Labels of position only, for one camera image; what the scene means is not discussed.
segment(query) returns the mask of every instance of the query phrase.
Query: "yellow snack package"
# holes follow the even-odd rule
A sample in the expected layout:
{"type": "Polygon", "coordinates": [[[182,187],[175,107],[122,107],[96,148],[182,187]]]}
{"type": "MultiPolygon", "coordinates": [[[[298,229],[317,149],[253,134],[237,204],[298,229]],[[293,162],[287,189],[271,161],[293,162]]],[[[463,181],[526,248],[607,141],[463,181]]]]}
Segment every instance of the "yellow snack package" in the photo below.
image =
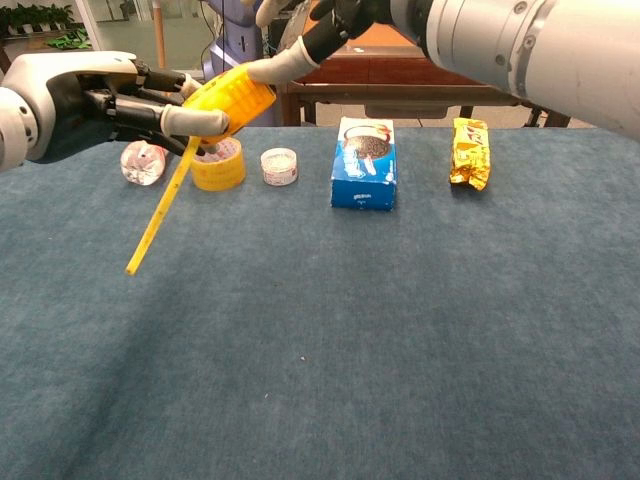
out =
{"type": "Polygon", "coordinates": [[[491,173],[487,124],[482,120],[456,118],[453,126],[449,182],[452,185],[468,183],[476,190],[483,190],[491,173]]]}

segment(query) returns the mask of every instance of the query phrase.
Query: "table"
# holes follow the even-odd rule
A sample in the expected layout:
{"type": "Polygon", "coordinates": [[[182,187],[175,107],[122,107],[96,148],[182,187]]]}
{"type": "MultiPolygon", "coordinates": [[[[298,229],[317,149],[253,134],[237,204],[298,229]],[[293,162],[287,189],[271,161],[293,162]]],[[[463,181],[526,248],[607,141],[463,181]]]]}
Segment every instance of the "table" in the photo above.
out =
{"type": "MultiPolygon", "coordinates": [[[[314,24],[309,14],[317,0],[306,0],[292,14],[280,42],[290,46],[314,24]]],[[[446,108],[462,105],[470,117],[473,106],[513,106],[521,101],[500,90],[436,67],[422,50],[387,25],[367,32],[328,58],[299,81],[280,86],[278,94],[284,125],[315,123],[315,104],[365,104],[377,117],[443,116],[446,108]]],[[[549,111],[546,126],[566,127],[569,118],[549,111]]]]}
{"type": "Polygon", "coordinates": [[[336,129],[243,130],[134,278],[122,144],[0,175],[3,480],[640,478],[640,145],[494,130],[476,193],[396,134],[384,213],[329,207],[336,129]]]}

